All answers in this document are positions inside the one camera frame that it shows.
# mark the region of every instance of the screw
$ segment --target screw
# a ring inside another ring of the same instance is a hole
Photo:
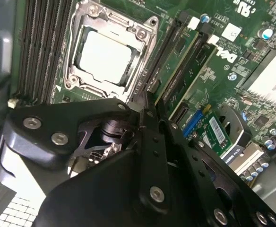
[[[68,137],[61,132],[54,133],[51,139],[52,142],[56,145],[66,145],[69,141]]]
[[[155,200],[156,202],[164,201],[164,193],[160,188],[153,186],[153,187],[151,187],[149,192],[150,192],[152,199]]]
[[[267,225],[267,220],[266,220],[266,218],[264,217],[263,214],[261,214],[260,212],[257,212],[256,215],[257,215],[257,218],[259,219],[259,221],[260,221],[263,225]]]
[[[276,129],[269,130],[269,133],[273,136],[276,136]]]
[[[122,110],[126,110],[126,107],[125,107],[124,105],[122,105],[122,104],[118,104],[118,107],[119,107],[120,109],[122,109]]]
[[[23,123],[28,129],[39,129],[42,125],[41,121],[34,117],[24,119]]]
[[[227,78],[230,80],[230,81],[234,81],[237,79],[237,74],[234,73],[234,72],[231,72],[230,74],[228,74]]]
[[[218,209],[218,208],[215,209],[214,215],[218,222],[220,222],[224,226],[227,225],[227,218],[226,218],[225,214],[220,209]]]
[[[154,117],[153,113],[150,111],[147,111],[147,115],[149,115],[150,117]]]
[[[144,29],[140,29],[138,30],[137,36],[140,39],[145,39],[147,36],[147,32]]]
[[[268,214],[268,217],[276,225],[276,218],[272,214]]]
[[[89,14],[91,16],[97,16],[97,13],[98,13],[98,6],[97,5],[91,5],[89,7]]]
[[[178,128],[178,126],[177,126],[175,123],[172,123],[172,127],[173,127],[174,129],[177,129],[177,128]]]
[[[201,141],[199,141],[198,144],[200,147],[202,147],[202,148],[204,147],[204,143],[202,143]]]
[[[198,136],[198,133],[196,131],[193,131],[193,137],[196,138]]]

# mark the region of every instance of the green circuit board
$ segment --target green circuit board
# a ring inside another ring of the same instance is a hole
[[[146,66],[149,69],[152,60],[161,47],[173,20],[181,11],[188,12],[190,17],[201,18],[206,14],[210,20],[212,34],[219,38],[215,45],[202,46],[202,59],[190,62],[189,73],[185,74],[184,84],[174,91],[166,100],[168,115],[172,118],[182,102],[187,103],[189,111],[179,122],[184,127],[195,111],[207,104],[212,108],[229,105],[246,116],[255,141],[260,141],[271,128],[276,128],[276,107],[248,94],[251,105],[242,101],[245,90],[242,84],[258,67],[271,49],[276,49],[276,1],[268,0],[102,0],[102,4],[127,15],[134,20],[144,22],[151,16],[159,18],[157,44]],[[25,1],[19,1],[17,17],[24,14]],[[273,36],[265,41],[265,45],[255,48],[259,41],[258,31],[263,26],[273,28]],[[17,20],[16,37],[24,26],[21,19]],[[184,29],[181,34],[182,48],[175,46],[166,63],[158,73],[158,81],[150,89],[157,98],[164,96],[174,72],[184,60],[185,55],[194,46],[198,32]],[[15,39],[13,62],[17,62],[20,47]],[[63,46],[67,46],[69,35],[66,35]],[[60,62],[65,58],[65,49],[61,52]],[[18,64],[13,64],[12,78],[17,78]],[[237,78],[229,80],[230,73]],[[98,99],[85,90],[75,88],[67,90],[63,83],[63,67],[58,65],[58,75],[51,93],[51,103],[66,101],[85,101]],[[17,80],[12,80],[12,92]],[[259,124],[258,118],[268,119]]]

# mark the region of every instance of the blue connector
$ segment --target blue connector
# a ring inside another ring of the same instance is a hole
[[[203,113],[202,110],[197,110],[195,112],[195,114],[193,115],[193,117],[191,118],[191,120],[188,122],[188,124],[185,126],[184,130],[183,130],[183,135],[185,138],[187,138],[192,130],[194,129],[194,127],[198,124],[198,122],[203,118]]]

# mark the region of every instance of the chip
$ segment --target chip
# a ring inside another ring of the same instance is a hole
[[[259,126],[259,127],[263,127],[267,122],[269,121],[269,119],[263,115],[261,115],[256,121],[255,121],[255,125]]]
[[[265,47],[267,47],[267,45],[268,45],[268,44],[267,44],[265,41],[263,41],[263,40],[261,40],[261,39],[258,39],[258,40],[254,43],[253,47],[256,48],[256,49],[258,49],[258,50],[262,50],[262,49],[264,49]]]

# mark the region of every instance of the pcie slot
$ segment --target pcie slot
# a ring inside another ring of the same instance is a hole
[[[62,23],[60,24],[60,36],[58,38],[58,42],[56,43],[56,47],[55,50],[56,52],[54,53],[54,64],[52,67],[52,71],[51,71],[51,77],[49,78],[49,82],[47,84],[47,89],[46,89],[46,93],[45,93],[45,98],[44,98],[44,102],[46,103],[50,103],[51,100],[51,93],[52,93],[52,89],[55,86],[55,78],[58,74],[58,70],[59,70],[59,58],[60,58],[60,54],[61,54],[61,50],[62,50],[62,44],[63,41],[66,38],[66,34],[67,34],[67,28],[68,28],[68,24],[70,23],[70,17],[71,17],[71,11],[72,11],[72,4],[73,1],[72,0],[68,0],[67,3],[65,4],[65,9],[63,11],[62,14],[62,18],[64,19],[62,21]]]
[[[187,70],[190,68],[191,61],[194,60],[197,54],[201,51],[202,46],[206,43],[207,39],[207,34],[200,34],[195,40],[194,44],[190,48],[189,52],[186,54],[184,60],[182,61],[182,64],[178,67],[174,77],[169,82],[169,85],[162,95],[162,99],[165,103],[171,98],[174,90],[177,88],[179,83],[183,81]]]
[[[160,71],[160,69],[166,62],[167,58],[171,54],[174,46],[177,44],[179,40],[180,35],[186,27],[185,25],[187,17],[188,15],[186,15],[186,12],[181,12],[179,18],[173,20],[171,27],[169,28],[168,33],[165,39],[163,40],[158,53],[156,54],[155,59],[152,60],[152,64],[149,67],[147,73],[145,75],[142,75],[142,78],[138,83],[141,86],[139,87],[138,91],[135,91],[135,97],[138,97],[143,90],[149,90],[152,87],[152,85],[156,82],[158,72]]]
[[[173,117],[171,118],[171,121],[175,122],[176,124],[179,124],[188,111],[189,105],[187,103],[182,102],[175,114],[173,115]]]

